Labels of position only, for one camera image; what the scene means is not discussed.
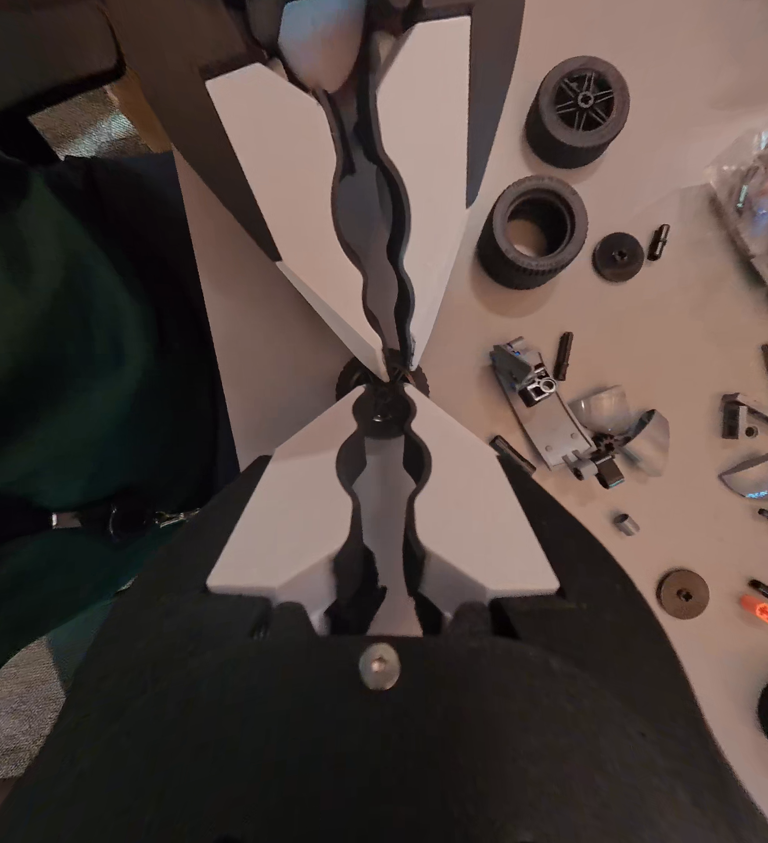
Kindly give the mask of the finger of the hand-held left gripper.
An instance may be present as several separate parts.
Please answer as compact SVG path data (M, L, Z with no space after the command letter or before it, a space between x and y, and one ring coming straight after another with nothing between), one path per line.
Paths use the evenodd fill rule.
M354 171L345 124L280 47L290 2L105 2L127 65L175 149L381 380L386 353L367 275L335 216Z
M523 1L371 2L370 161L389 202L400 361L420 364L516 66Z

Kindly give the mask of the toy wheel with tire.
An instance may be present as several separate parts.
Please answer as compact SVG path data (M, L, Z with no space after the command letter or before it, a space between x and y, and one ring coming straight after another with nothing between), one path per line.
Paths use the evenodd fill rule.
M618 137L630 103L627 82L610 62L568 58L542 79L526 117L526 141L555 168L581 168Z

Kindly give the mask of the black round toy disc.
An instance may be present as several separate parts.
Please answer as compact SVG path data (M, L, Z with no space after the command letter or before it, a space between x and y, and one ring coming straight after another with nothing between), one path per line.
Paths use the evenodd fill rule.
M702 615L709 602L706 580L692 570L675 568L660 578L656 598L663 611L678 620L693 620Z
M645 252L642 244L631 234L607 234L594 247L592 264L596 273L606 281L619 283L634 278L642 269Z

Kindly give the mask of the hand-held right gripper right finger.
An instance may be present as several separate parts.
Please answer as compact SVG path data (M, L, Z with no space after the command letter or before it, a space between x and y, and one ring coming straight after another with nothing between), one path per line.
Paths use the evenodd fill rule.
M556 595L558 577L499 455L412 385L402 466L403 575L421 630L441 630L465 604Z

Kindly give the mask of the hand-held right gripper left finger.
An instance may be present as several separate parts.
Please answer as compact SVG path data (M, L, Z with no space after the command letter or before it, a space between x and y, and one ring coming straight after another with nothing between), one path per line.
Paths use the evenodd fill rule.
M273 454L207 579L214 594L302 605L319 631L367 630L358 386Z

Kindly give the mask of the grey curved dome brick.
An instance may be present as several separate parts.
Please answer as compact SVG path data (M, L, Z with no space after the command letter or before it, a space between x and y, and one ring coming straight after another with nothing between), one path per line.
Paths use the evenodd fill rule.
M768 453L748 458L722 471L718 479L740 497L768 501Z

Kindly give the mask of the black spoked toy wheel rim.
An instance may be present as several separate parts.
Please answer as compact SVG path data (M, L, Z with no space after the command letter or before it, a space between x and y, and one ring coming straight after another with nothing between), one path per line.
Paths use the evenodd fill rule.
M409 368L409 364L404 362L402 353L395 348L389 348L385 352L385 363L388 380L384 381L372 373L369 373L368 377L371 392L370 424L376 430L385 428L398 430L398 424L403 423L407 414L403 387L411 385L420 389L425 381L422 380L421 371L419 371L421 377L418 378L416 370Z

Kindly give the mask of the grey plate brick assembly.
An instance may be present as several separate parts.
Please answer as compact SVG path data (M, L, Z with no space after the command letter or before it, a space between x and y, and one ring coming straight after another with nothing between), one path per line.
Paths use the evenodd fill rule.
M522 337L493 346L489 358L520 428L548 469L565 467L577 479L595 478L611 489L624 481L617 464L623 456L646 476L663 476L671 428L661 412L633 414L621 385L567 403L553 367Z

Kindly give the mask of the black pin connector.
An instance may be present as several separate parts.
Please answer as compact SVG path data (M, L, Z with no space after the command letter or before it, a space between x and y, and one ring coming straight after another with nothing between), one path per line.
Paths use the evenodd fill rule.
M495 450L499 458L505 460L510 465L517 466L520 471L530 477L534 475L536 466L516 450L503 436L495 435L488 441L488 444Z

